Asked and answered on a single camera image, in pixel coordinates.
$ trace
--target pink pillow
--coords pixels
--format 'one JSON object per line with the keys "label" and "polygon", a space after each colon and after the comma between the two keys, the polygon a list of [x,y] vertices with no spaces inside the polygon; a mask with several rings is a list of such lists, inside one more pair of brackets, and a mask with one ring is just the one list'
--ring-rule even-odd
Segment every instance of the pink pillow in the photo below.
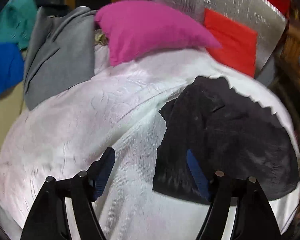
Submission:
{"label": "pink pillow", "polygon": [[200,23],[152,1],[124,0],[106,5],[97,12],[95,21],[109,38],[112,66],[155,49],[221,47]]}

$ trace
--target gray fabric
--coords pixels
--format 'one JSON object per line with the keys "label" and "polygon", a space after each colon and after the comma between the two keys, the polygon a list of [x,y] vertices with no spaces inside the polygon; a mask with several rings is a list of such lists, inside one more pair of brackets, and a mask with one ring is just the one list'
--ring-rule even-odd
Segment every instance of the gray fabric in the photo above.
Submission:
{"label": "gray fabric", "polygon": [[78,7],[65,17],[49,18],[39,8],[24,70],[29,110],[93,77],[94,14],[88,7]]}
{"label": "gray fabric", "polygon": [[0,240],[20,240],[21,234],[21,227],[0,206]]}

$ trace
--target white cloth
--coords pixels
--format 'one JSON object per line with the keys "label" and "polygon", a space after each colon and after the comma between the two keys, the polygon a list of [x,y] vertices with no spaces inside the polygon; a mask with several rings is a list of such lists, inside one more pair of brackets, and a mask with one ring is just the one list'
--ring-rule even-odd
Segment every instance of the white cloth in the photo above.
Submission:
{"label": "white cloth", "polygon": [[[98,64],[87,82],[54,96],[11,127],[0,153],[0,205],[24,226],[45,178],[73,177],[98,160],[106,147],[116,162],[105,192],[93,204],[107,239],[195,239],[208,206],[152,191],[156,148],[165,132],[158,110],[195,77],[224,76],[236,91],[270,106],[286,128],[297,157],[290,116],[279,99],[257,81],[193,49],[155,53],[109,67]],[[298,205],[300,185],[271,201],[280,230]],[[80,239],[71,202],[67,213],[73,240]],[[223,239],[229,239],[231,207]]]}

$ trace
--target wrinkled fabric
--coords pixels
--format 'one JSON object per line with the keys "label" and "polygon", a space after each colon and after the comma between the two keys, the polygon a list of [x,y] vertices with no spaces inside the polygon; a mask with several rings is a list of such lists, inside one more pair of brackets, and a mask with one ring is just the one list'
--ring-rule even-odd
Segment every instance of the wrinkled fabric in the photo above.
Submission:
{"label": "wrinkled fabric", "polygon": [[0,43],[0,94],[22,81],[23,63],[16,44]]}
{"label": "wrinkled fabric", "polygon": [[188,15],[148,0],[123,0],[102,7],[95,22],[109,39],[116,66],[158,49],[220,48],[220,43]]}
{"label": "wrinkled fabric", "polygon": [[24,71],[29,110],[93,77],[94,14],[78,7],[65,17],[50,18],[44,7],[38,10]]}
{"label": "wrinkled fabric", "polygon": [[37,6],[34,0],[9,0],[0,12],[0,42],[26,49],[34,28]]}
{"label": "wrinkled fabric", "polygon": [[229,89],[225,78],[197,77],[160,113],[167,130],[157,149],[155,191],[206,203],[187,167],[188,149],[208,181],[216,170],[236,179],[254,176],[268,200],[296,188],[298,161],[288,133],[270,108]]}
{"label": "wrinkled fabric", "polygon": [[[72,178],[111,146],[116,161],[103,195],[93,203],[106,239],[195,239],[209,206],[158,194],[152,179],[156,149],[166,130],[158,110],[198,75],[225,76],[238,93],[270,107],[299,156],[290,116],[280,100],[206,51],[163,51],[111,67],[105,56],[108,46],[97,47],[95,76],[25,110],[3,143],[0,205],[21,227],[47,176]],[[293,218],[299,192],[297,187],[270,202],[283,231]],[[72,239],[79,240],[70,199],[66,206]],[[231,207],[223,240],[230,238],[234,216]]]}

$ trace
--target black cloth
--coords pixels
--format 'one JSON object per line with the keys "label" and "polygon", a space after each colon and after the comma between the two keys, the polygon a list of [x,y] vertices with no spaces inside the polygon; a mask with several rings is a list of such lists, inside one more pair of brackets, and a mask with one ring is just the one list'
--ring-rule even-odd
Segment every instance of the black cloth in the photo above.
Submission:
{"label": "black cloth", "polygon": [[46,15],[63,17],[70,12],[69,6],[65,4],[54,4],[49,0],[35,0],[35,4],[38,8],[44,7]]}
{"label": "black cloth", "polygon": [[157,149],[153,190],[207,203],[187,166],[188,149],[208,180],[216,170],[237,179],[254,176],[268,200],[296,188],[298,163],[287,131],[270,108],[229,89],[225,78],[197,77],[159,112],[167,130]]}

